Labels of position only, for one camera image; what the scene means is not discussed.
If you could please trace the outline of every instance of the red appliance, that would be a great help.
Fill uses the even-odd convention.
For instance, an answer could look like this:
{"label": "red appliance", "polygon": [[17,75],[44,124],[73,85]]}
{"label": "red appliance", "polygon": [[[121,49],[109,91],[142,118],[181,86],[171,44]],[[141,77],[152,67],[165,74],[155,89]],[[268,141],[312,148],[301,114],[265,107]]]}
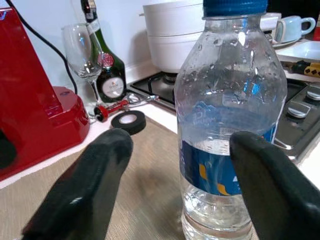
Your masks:
{"label": "red appliance", "polygon": [[81,99],[54,86],[12,8],[0,9],[0,180],[81,143]]}

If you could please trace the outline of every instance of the glass stem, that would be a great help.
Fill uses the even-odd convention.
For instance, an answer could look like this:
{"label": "glass stem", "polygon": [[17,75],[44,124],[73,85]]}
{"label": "glass stem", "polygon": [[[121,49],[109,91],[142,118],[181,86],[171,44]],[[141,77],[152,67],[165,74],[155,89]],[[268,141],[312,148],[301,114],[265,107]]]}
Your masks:
{"label": "glass stem", "polygon": [[102,102],[102,100],[101,100],[101,98],[100,98],[100,96],[99,96],[99,93],[98,93],[97,80],[91,81],[91,82],[90,82],[90,85],[91,85],[91,87],[92,87],[92,89],[93,89],[93,92],[94,92],[96,104],[97,104],[97,105],[102,104],[103,102]]}

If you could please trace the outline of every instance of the wine glass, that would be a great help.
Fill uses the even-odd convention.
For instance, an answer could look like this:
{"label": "wine glass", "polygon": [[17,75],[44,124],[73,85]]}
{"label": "wine glass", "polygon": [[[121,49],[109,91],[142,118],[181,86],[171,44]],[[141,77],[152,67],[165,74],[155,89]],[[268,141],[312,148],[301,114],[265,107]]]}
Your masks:
{"label": "wine glass", "polygon": [[90,83],[95,105],[103,104],[96,83],[102,71],[103,51],[92,27],[87,23],[68,25],[62,28],[62,36],[70,68]]}

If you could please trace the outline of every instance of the black power cord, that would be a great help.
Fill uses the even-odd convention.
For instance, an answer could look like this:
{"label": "black power cord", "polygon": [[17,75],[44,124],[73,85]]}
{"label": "black power cord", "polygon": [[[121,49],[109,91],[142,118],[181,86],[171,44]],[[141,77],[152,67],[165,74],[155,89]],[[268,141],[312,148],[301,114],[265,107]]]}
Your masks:
{"label": "black power cord", "polygon": [[21,22],[23,23],[23,25],[25,25],[25,27],[27,29],[30,30],[30,32],[32,32],[34,35],[36,35],[39,39],[41,39],[45,44],[47,44],[50,48],[52,48],[63,60],[64,62],[64,66],[65,66],[65,69],[66,69],[66,72],[68,73],[69,77],[70,77],[70,80],[73,84],[73,87],[74,87],[74,93],[75,94],[78,94],[78,88],[77,88],[77,84],[74,80],[74,78],[72,77],[71,75],[71,72],[70,72],[70,69],[69,69],[69,66],[68,66],[68,61],[67,59],[65,58],[65,56],[54,46],[52,45],[48,40],[46,40],[43,36],[41,36],[38,32],[36,32],[27,22],[26,20],[24,20],[24,18],[21,16],[21,14],[19,13],[19,11],[16,9],[15,5],[10,1],[10,0],[5,0],[6,3],[13,9],[15,9],[15,11],[17,12]]}

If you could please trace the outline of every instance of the plastic water bottle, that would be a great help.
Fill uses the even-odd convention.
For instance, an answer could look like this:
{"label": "plastic water bottle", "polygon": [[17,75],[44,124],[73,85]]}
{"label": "plastic water bottle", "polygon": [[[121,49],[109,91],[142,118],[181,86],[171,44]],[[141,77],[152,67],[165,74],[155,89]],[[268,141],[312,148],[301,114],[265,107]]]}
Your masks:
{"label": "plastic water bottle", "polygon": [[236,131],[273,142],[287,95],[260,29],[267,0],[204,0],[205,29],[175,83],[186,239],[249,240],[253,228],[229,152]]}

